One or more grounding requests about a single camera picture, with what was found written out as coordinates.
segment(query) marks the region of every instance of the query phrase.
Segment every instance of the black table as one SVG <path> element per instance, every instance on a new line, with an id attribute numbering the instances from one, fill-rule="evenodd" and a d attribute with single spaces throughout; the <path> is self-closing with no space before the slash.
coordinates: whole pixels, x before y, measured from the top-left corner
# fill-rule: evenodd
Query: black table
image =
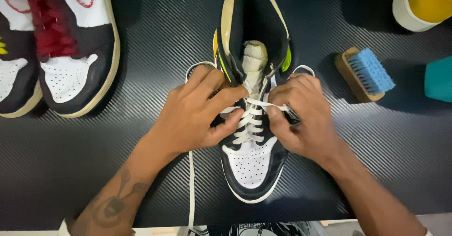
<path id="1" fill-rule="evenodd" d="M 0 230 L 51 230 L 80 212 L 155 121 L 188 66 L 211 60 L 223 0 L 112 0 L 121 36 L 115 87 L 89 116 L 45 107 L 0 118 Z M 423 95 L 428 62 L 452 55 L 449 23 L 423 33 L 395 24 L 392 0 L 276 0 L 296 49 L 332 105 L 339 135 L 416 214 L 452 211 L 452 104 Z M 356 104 L 333 65 L 335 53 L 370 47 L 397 87 Z M 196 151 L 195 224 L 352 218 L 332 178 L 290 155 L 273 194 L 259 204 L 229 190 L 217 148 Z M 189 163 L 169 164 L 146 195 L 136 227 L 188 224 Z"/>

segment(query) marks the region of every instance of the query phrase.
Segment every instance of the right hand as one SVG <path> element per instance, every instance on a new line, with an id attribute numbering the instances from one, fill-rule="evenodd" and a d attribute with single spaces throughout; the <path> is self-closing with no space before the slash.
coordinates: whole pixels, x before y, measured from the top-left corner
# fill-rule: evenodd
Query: right hand
<path id="1" fill-rule="evenodd" d="M 337 136 L 331 121 L 330 104 L 322 94 L 320 81 L 308 74 L 292 74 L 289 81 L 274 88 L 268 97 L 274 105 L 289 104 L 301 118 L 290 126 L 276 106 L 268 107 L 270 129 L 282 145 L 317 162 L 324 169 L 343 149 L 345 142 Z"/>

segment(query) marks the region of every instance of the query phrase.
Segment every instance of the forearm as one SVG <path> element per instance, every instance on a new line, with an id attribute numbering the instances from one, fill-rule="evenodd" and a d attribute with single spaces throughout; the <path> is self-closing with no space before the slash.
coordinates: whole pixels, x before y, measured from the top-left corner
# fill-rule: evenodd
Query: forearm
<path id="1" fill-rule="evenodd" d="M 88 204 L 70 226 L 72 236 L 132 235 L 132 224 L 138 207 L 166 160 L 153 158 L 147 152 L 145 136 L 121 169 Z"/>
<path id="2" fill-rule="evenodd" d="M 421 222 L 369 173 L 346 143 L 328 167 L 368 236 L 424 236 Z"/>

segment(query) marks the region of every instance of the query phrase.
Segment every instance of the left hand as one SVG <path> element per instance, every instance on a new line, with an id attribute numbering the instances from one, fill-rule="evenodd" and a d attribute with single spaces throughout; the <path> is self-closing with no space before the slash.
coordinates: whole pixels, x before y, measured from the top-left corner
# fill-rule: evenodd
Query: left hand
<path id="1" fill-rule="evenodd" d="M 248 96 L 248 91 L 241 85 L 222 89 L 224 82 L 224 74 L 214 67 L 196 67 L 186 84 L 170 91 L 157 121 L 137 148 L 169 163 L 180 153 L 214 146 L 233 134 L 244 112 L 240 108 L 224 123 L 214 128 L 210 123 L 226 107 Z M 209 99 L 218 89 L 218 94 Z"/>

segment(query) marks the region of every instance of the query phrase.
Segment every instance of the high-top sneaker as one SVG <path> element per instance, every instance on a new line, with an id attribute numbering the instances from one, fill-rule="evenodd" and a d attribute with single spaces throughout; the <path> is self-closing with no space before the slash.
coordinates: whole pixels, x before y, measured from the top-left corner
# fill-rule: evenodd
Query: high-top sneaker
<path id="1" fill-rule="evenodd" d="M 257 203 L 272 193 L 288 154 L 269 129 L 264 100 L 275 73 L 293 70 L 289 34 L 275 0 L 225 0 L 215 37 L 226 78 L 249 92 L 235 106 L 245 110 L 239 128 L 220 142 L 223 171 L 237 198 Z"/>
<path id="2" fill-rule="evenodd" d="M 0 116 L 20 117 L 42 98 L 27 0 L 0 0 Z"/>
<path id="3" fill-rule="evenodd" d="M 111 2 L 28 1 L 44 100 L 62 117 L 80 117 L 101 101 L 116 75 L 119 37 Z"/>

